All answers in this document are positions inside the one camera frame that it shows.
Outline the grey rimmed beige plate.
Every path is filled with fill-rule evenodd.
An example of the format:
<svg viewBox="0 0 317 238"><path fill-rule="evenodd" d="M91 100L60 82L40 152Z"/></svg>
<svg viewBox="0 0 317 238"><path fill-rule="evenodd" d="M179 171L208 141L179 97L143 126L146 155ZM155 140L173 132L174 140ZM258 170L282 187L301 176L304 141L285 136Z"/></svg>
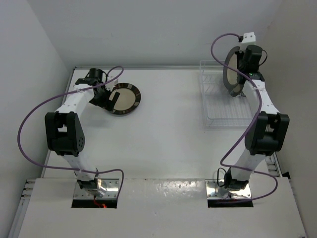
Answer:
<svg viewBox="0 0 317 238"><path fill-rule="evenodd" d="M238 70L236 53L239 53L239 50L240 47L235 46L229 51L224 62L229 68L223 67L223 85L231 97L238 96L242 91L241 86L237 81L238 74L236 72Z"/></svg>

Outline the dark segmented rim plate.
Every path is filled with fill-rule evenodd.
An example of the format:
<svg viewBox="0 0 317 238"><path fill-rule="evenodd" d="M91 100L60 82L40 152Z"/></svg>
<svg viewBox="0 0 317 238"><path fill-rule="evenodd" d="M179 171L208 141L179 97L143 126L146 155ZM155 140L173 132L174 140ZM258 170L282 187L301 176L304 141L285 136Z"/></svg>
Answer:
<svg viewBox="0 0 317 238"><path fill-rule="evenodd" d="M114 115L126 115L134 111L141 101L140 90L130 83L118 83L113 91L120 93L119 98L113 106L113 110L109 111Z"/></svg>

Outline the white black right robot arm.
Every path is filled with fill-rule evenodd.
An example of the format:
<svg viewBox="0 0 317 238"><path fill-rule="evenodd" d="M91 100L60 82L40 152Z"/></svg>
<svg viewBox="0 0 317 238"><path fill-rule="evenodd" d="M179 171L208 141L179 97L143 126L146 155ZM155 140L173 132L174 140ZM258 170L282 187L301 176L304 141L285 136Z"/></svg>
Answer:
<svg viewBox="0 0 317 238"><path fill-rule="evenodd" d="M233 47L226 59L222 79L232 97L244 94L250 105L253 119L244 135L245 150L224 176L224 188L244 189L251 173L265 158L281 150L290 118L272 103L259 71L263 49L256 45L241 50Z"/></svg>

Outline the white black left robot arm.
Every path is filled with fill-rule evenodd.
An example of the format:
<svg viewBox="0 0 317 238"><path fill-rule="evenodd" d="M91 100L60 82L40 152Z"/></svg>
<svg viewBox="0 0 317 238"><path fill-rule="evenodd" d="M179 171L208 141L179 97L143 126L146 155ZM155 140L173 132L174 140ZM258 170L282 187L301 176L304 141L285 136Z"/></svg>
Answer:
<svg viewBox="0 0 317 238"><path fill-rule="evenodd" d="M75 171L79 187L94 198L102 198L107 192L106 183L97 174L98 169L83 153L85 135L80 116L88 104L112 111L119 98L113 88L117 81L109 85L108 74L101 69L91 68L84 78L74 84L74 93L55 112L45 115L48 148L64 158Z"/></svg>

